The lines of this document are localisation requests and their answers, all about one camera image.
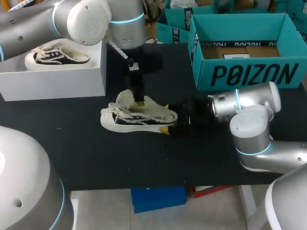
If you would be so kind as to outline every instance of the white shoe box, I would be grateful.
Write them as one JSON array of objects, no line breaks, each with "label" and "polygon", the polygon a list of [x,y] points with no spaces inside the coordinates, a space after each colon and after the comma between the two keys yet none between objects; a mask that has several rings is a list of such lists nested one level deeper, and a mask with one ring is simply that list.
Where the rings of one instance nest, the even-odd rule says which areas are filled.
[{"label": "white shoe box", "polygon": [[106,44],[73,47],[90,56],[91,67],[52,71],[30,71],[26,54],[0,62],[0,93],[5,101],[25,101],[106,95]]}]

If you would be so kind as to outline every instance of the open box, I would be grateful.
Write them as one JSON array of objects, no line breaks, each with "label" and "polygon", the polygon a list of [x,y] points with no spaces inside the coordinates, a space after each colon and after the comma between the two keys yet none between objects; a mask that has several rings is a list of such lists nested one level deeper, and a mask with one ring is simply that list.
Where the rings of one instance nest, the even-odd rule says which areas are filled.
[{"label": "open box", "polygon": [[254,0],[229,0],[230,13],[284,13],[287,12],[289,0],[266,0],[256,5]]},{"label": "open box", "polygon": [[307,71],[307,45],[285,13],[193,15],[188,47],[198,90],[297,88]]},{"label": "open box", "polygon": [[307,43],[307,1],[291,0],[288,7],[289,17]]},{"label": "open box", "polygon": [[90,57],[87,69],[27,70],[26,54],[0,62],[0,93],[5,101],[105,96],[106,44],[82,46],[65,39]]},{"label": "open box", "polygon": [[163,13],[157,21],[157,39],[162,43],[188,43],[189,31],[168,25]]},{"label": "open box", "polygon": [[218,0],[196,0],[199,7],[174,8],[170,7],[170,0],[165,6],[167,23],[179,29],[190,30],[190,23],[193,14],[217,13]]}]

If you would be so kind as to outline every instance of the robotic arm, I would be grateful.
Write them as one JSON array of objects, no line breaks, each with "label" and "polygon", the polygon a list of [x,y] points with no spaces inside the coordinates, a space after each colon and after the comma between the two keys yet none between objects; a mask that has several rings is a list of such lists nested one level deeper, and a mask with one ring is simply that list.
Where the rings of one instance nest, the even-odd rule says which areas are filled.
[{"label": "robotic arm", "polygon": [[209,105],[218,122],[230,120],[236,153],[254,172],[284,174],[269,187],[265,211],[273,230],[305,230],[307,226],[307,142],[275,141],[270,120],[281,109],[273,82],[219,93]]},{"label": "robotic arm", "polygon": [[108,26],[120,49],[135,49],[146,41],[143,16],[140,0],[47,0],[2,13],[0,61],[59,38],[92,46]]}]

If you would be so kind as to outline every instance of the teal cardboard box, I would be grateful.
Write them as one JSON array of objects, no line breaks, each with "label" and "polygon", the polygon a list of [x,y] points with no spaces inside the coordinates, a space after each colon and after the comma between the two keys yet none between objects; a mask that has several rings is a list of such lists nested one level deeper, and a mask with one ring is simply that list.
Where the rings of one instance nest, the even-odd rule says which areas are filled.
[{"label": "teal cardboard box", "polygon": [[214,14],[217,13],[218,0],[212,0],[209,6],[199,6],[194,8],[174,8],[170,7],[170,0],[165,7],[167,23],[170,26],[183,30],[190,30],[192,15],[194,14]]},{"label": "teal cardboard box", "polygon": [[297,88],[307,71],[307,45],[285,13],[193,15],[188,49],[198,90]]},{"label": "teal cardboard box", "polygon": [[239,6],[238,0],[229,0],[229,10],[231,13],[284,13],[288,10],[289,0],[265,0],[261,1],[262,5],[255,4],[254,8],[234,10],[234,6]]},{"label": "teal cardboard box", "polygon": [[189,31],[168,25],[164,13],[158,19],[156,28],[157,28],[157,39],[159,42],[163,43],[189,42]]},{"label": "teal cardboard box", "polygon": [[291,0],[288,14],[303,40],[307,42],[307,3],[303,0]]}]

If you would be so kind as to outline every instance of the blue box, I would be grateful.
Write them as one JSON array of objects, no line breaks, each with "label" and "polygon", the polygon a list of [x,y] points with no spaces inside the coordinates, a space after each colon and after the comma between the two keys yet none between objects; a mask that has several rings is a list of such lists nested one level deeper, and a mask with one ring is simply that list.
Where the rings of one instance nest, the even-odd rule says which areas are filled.
[{"label": "blue box", "polygon": [[134,212],[146,212],[185,204],[187,194],[184,187],[132,188]]},{"label": "blue box", "polygon": [[303,0],[291,0],[288,14],[303,40],[307,43],[307,3]]},{"label": "blue box", "polygon": [[288,10],[289,0],[276,0],[274,6],[270,6],[268,9],[264,8],[252,8],[252,9],[245,9],[239,11],[233,11],[232,6],[234,5],[233,0],[229,0],[229,10],[230,13],[284,13]]},{"label": "blue box", "polygon": [[[278,55],[205,59],[202,53],[202,48],[230,46],[275,49]],[[188,48],[198,90],[231,90],[266,81],[297,88],[307,71],[307,45],[285,13],[193,15]]]},{"label": "blue box", "polygon": [[163,13],[156,23],[157,39],[163,43],[188,43],[189,31],[172,27],[167,24],[166,16]]},{"label": "blue box", "polygon": [[167,23],[170,26],[174,26],[179,29],[189,31],[192,15],[217,13],[217,3],[218,3],[217,0],[213,0],[213,4],[211,6],[172,9],[170,7],[170,0],[169,0],[165,6],[165,15]]}]

